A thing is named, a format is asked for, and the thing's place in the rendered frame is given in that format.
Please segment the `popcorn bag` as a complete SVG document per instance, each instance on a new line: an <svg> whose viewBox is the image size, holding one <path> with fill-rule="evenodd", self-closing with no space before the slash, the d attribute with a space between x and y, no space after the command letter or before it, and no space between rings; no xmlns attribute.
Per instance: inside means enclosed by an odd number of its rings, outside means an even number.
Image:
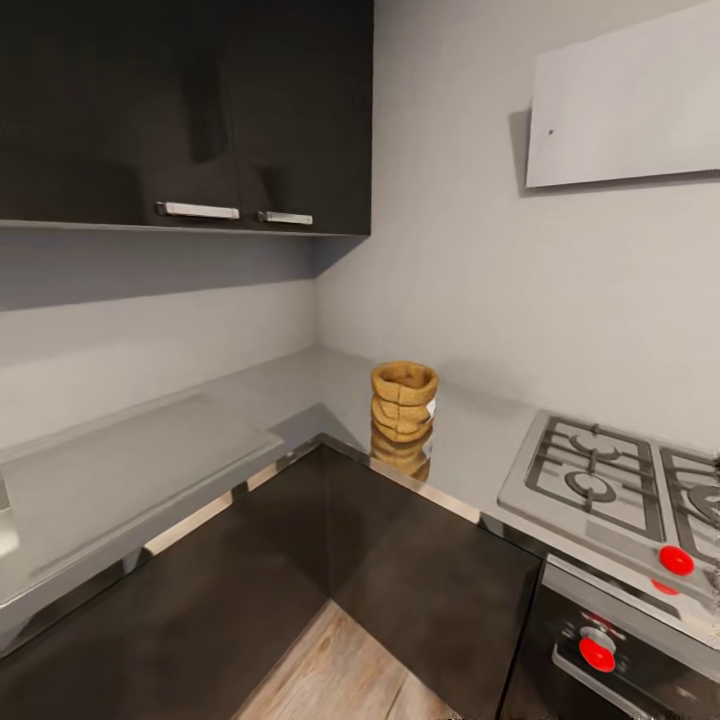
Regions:
<svg viewBox="0 0 720 720"><path fill-rule="evenodd" d="M418 441L435 419L439 376L434 369L408 361L392 361L371 373L371 419L393 443Z"/></svg>

